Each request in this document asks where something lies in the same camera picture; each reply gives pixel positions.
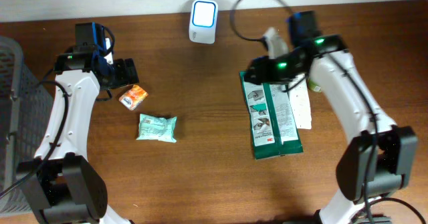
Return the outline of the green lid glass jar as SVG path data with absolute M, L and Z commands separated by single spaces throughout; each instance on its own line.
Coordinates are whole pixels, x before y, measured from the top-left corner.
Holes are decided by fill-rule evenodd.
M 312 81 L 310 78 L 307 80 L 307 87 L 313 91 L 320 93 L 322 91 L 321 87 L 314 81 Z

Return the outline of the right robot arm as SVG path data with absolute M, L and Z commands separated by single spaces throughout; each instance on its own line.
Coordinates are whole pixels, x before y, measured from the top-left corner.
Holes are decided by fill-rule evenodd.
M 346 135 L 348 146 L 336 166 L 338 191 L 303 223 L 390 223 L 371 208 L 393 202 L 408 186 L 418 139 L 400 127 L 374 99 L 339 35 L 323 35 L 313 11 L 288 19 L 293 50 L 274 28 L 260 38 L 268 54 L 255 58 L 243 79 L 251 84 L 288 85 L 299 75 L 319 87 Z

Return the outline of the green white long package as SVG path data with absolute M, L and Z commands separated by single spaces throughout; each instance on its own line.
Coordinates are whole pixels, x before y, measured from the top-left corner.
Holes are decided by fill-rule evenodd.
M 249 112 L 251 143 L 256 160 L 302 153 L 286 87 L 281 84 L 256 85 L 239 73 L 243 96 Z

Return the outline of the white cosmetic tube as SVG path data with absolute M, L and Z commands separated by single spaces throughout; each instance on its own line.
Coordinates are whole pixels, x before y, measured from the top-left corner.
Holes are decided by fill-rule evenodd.
M 288 92 L 288 96 L 297 128 L 310 130 L 312 128 L 312 115 L 304 74 L 300 75 L 298 80 L 294 80 L 289 87 L 294 86 L 300 80 L 301 82 Z

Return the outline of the mint green wipes packet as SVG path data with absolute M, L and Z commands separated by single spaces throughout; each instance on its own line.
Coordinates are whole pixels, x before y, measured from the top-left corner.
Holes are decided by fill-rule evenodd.
M 177 118 L 161 118 L 140 114 L 137 140 L 159 140 L 175 143 L 174 130 Z

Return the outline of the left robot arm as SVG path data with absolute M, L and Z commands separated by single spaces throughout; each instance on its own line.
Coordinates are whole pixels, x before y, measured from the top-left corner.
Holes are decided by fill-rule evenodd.
M 19 163 L 19 187 L 39 223 L 128 223 L 108 204 L 88 162 L 92 110 L 100 92 L 139 82 L 132 59 L 113 59 L 115 39 L 99 23 L 75 26 L 76 43 L 58 56 L 45 136 L 33 160 Z

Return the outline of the orange tissue packet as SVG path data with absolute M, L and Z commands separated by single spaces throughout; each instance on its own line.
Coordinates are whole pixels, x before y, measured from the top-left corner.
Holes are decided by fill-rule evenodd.
M 134 110 L 147 96 L 148 93 L 143 88 L 138 85 L 133 85 L 131 89 L 121 95 L 118 100 L 128 110 Z

